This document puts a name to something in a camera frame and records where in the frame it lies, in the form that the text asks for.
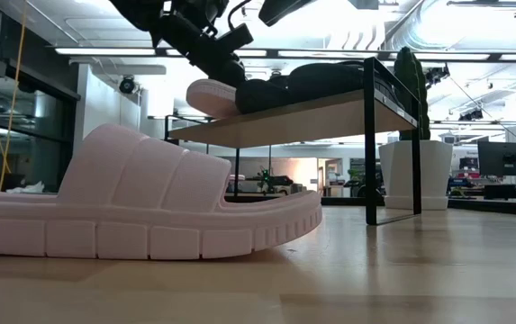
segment potted plant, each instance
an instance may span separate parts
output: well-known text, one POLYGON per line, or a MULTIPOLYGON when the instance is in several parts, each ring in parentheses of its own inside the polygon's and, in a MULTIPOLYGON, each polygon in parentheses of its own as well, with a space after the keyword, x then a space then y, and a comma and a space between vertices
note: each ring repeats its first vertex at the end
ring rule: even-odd
MULTIPOLYGON (((430 118, 426 80, 421 63, 408 48, 403 48, 394 63, 394 74, 418 98, 420 110, 421 206, 423 210, 448 208, 448 174, 452 146, 430 140, 430 118)), ((396 91, 403 107, 409 111, 411 99, 396 91)), ((385 207, 412 208, 412 143, 410 130, 400 132, 400 141, 379 148, 385 185, 385 207)))

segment security camera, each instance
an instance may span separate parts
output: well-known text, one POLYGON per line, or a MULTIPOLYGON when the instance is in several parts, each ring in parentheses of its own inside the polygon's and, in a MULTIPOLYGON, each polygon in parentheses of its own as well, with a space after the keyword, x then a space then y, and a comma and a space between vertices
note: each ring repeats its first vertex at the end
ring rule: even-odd
POLYGON ((133 95, 140 90, 140 86, 133 80, 134 76, 123 76, 120 83, 120 92, 126 95, 133 95))

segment wooden shelf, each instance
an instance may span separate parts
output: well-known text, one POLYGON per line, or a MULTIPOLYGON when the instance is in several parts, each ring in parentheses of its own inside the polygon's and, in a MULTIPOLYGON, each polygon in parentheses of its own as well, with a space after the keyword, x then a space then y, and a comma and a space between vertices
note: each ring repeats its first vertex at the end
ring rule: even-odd
MULTIPOLYGON (((403 108, 375 91, 376 132, 407 131, 417 122, 403 108)), ((323 140, 364 134, 364 91, 172 130, 169 137, 234 149, 323 140)))

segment pink slide sandal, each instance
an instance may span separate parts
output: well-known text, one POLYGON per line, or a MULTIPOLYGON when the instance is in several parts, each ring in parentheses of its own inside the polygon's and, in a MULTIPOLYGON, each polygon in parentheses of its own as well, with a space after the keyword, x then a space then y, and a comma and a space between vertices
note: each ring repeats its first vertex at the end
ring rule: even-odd
POLYGON ((197 80, 187 88, 186 100, 198 111, 213 118, 240 115, 236 107, 236 88, 215 80, 197 80))
POLYGON ((114 259, 233 257, 321 222, 316 192, 228 203, 229 161, 102 125, 57 196, 0 193, 0 254, 114 259))

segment wooden floor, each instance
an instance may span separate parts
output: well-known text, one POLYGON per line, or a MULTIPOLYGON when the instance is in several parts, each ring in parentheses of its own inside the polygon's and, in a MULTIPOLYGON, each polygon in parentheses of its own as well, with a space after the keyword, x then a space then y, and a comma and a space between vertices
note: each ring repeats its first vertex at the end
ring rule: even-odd
POLYGON ((0 256, 0 323, 516 324, 516 216, 324 217, 295 242, 218 261, 0 256))

